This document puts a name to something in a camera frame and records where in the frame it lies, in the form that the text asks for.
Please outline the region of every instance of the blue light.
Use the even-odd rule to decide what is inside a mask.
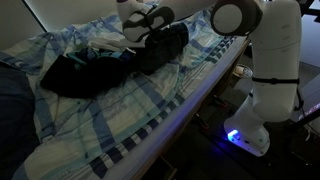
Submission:
[[[233,136],[236,135],[236,134],[238,134],[238,133],[239,133],[239,132],[238,132],[237,130],[233,130],[233,131],[229,132],[229,133],[228,133],[228,139],[229,139],[230,141],[233,141]]]

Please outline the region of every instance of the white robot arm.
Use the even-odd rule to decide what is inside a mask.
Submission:
[[[295,0],[162,0],[150,8],[136,0],[117,0],[127,40],[140,42],[161,29],[200,10],[210,8],[211,26],[221,35],[249,36],[254,77],[248,96],[224,123],[228,139],[256,155],[269,146],[265,122],[287,120],[298,86],[301,13]]]

